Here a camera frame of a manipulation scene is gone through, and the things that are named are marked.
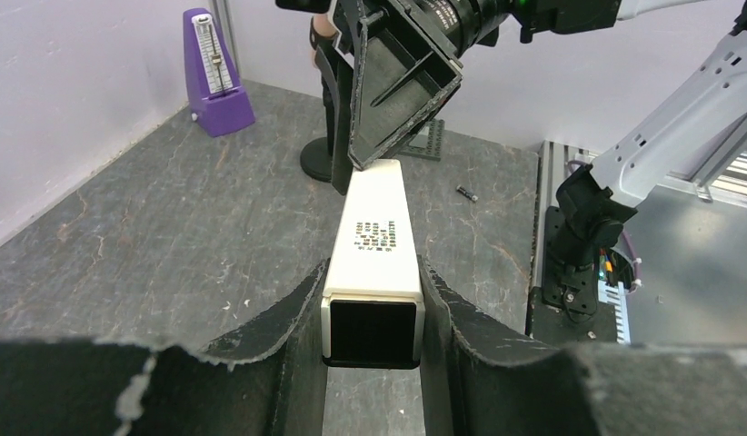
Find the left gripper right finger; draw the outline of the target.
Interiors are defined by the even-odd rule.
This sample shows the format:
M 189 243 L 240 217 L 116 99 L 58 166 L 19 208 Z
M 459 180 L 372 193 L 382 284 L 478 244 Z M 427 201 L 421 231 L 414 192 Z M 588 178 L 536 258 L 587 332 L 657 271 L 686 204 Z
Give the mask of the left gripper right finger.
M 554 347 L 418 267 L 427 434 L 747 435 L 747 346 Z

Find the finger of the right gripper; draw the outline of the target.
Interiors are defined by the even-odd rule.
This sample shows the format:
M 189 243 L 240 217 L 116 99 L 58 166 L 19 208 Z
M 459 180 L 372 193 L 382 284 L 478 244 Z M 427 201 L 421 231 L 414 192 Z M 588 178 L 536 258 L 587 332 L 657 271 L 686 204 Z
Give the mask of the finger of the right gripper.
M 328 130 L 333 145 L 331 185 L 340 195 L 346 196 L 354 169 L 348 156 L 354 70 L 328 42 L 318 45 L 315 62 L 333 101 L 334 121 L 332 129 Z
M 350 1 L 347 21 L 354 45 L 348 156 L 363 170 L 397 154 L 458 90 L 450 36 L 460 27 L 443 1 Z

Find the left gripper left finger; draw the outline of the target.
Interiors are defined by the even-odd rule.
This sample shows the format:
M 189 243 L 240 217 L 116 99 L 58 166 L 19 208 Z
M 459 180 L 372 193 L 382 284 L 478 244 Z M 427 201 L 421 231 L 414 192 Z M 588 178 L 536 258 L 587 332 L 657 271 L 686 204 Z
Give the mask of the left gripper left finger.
M 167 339 L 0 341 L 0 435 L 318 435 L 327 262 L 199 351 Z

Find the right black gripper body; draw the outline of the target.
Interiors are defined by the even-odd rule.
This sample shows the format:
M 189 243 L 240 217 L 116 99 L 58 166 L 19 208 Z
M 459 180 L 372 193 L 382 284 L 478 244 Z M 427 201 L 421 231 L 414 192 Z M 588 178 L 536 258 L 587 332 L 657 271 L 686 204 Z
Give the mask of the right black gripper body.
M 398 11 L 423 14 L 425 19 L 454 46 L 461 56 L 473 45 L 494 46 L 499 26 L 513 13 L 516 1 L 277 1 L 283 10 L 309 13 L 311 45 L 333 40 L 344 53 L 353 51 L 352 39 L 359 35 L 362 20 L 383 15 L 374 27 L 395 17 Z

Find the black AAA battery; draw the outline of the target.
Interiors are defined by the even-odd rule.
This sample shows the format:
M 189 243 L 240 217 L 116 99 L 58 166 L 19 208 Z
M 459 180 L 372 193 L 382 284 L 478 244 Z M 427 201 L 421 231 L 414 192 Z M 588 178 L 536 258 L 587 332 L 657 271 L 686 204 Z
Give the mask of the black AAA battery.
M 473 203 L 476 203 L 478 201 L 478 196 L 475 193 L 461 185 L 458 185 L 456 187 L 456 191 Z

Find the white remote control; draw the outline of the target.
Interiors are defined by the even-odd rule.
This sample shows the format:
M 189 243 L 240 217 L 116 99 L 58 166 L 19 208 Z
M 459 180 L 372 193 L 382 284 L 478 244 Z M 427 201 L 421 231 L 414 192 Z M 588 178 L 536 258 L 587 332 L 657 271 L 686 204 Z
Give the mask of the white remote control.
M 327 365 L 419 365 L 425 305 L 400 161 L 353 172 L 320 314 Z

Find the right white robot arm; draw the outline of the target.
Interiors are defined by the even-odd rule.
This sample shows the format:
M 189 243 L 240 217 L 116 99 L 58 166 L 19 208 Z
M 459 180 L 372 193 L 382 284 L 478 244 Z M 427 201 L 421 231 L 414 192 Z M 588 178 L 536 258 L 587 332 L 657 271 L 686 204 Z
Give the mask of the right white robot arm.
M 282 1 L 324 15 L 312 31 L 316 62 L 334 97 L 331 181 L 395 155 L 458 91 L 461 56 L 493 46 L 515 19 L 520 40 L 610 28 L 663 9 L 663 1 Z M 700 67 L 618 144 L 576 169 L 546 215 L 543 299 L 567 314 L 597 305 L 599 251 L 614 245 L 653 187 L 687 155 L 747 114 L 747 2 Z

